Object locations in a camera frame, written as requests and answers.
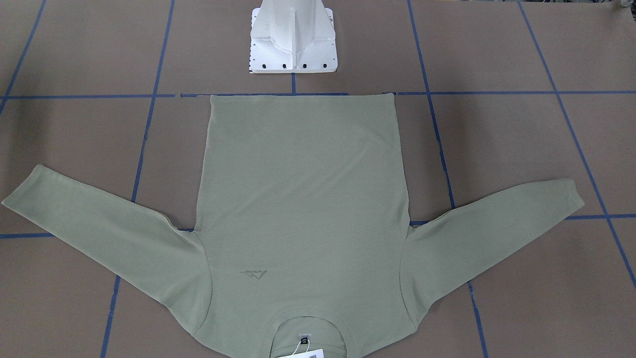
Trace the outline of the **olive green long-sleeve shirt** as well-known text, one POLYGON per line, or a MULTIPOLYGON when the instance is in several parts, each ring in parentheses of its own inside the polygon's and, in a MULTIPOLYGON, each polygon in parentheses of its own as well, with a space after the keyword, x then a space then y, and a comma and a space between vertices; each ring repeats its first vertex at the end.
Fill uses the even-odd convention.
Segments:
POLYGON ((37 165, 2 200, 232 358, 362 358, 580 209, 530 182, 412 227, 395 98, 210 98, 193 231, 37 165))

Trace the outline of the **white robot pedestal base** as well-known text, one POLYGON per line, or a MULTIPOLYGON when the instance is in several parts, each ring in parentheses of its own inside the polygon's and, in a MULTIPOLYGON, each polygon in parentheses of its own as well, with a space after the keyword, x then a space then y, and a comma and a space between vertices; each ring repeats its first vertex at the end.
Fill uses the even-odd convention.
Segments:
POLYGON ((264 0, 250 20, 250 73, 337 71, 334 14, 321 0, 264 0))

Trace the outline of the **white paper garment tag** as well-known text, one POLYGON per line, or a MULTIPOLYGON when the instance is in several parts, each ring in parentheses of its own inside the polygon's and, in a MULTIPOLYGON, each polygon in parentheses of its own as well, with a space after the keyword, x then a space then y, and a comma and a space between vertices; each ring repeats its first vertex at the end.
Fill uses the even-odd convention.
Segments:
POLYGON ((305 351, 305 352, 296 352, 291 355, 281 356, 280 358, 324 358, 323 349, 318 349, 314 351, 305 351))

